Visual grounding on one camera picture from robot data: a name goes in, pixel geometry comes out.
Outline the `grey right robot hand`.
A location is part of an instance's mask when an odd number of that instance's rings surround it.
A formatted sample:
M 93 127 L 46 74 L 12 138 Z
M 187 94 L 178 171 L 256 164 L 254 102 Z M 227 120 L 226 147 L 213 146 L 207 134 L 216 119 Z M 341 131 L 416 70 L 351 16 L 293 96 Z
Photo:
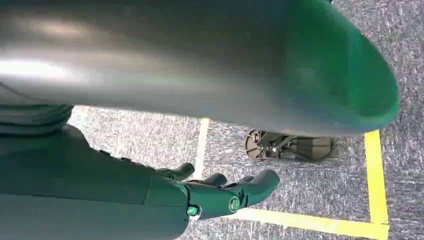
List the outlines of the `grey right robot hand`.
M 264 201 L 273 170 L 227 184 L 189 180 L 190 163 L 154 169 L 90 147 L 67 125 L 39 136 L 0 138 L 3 240 L 174 240 L 191 219 L 228 216 Z

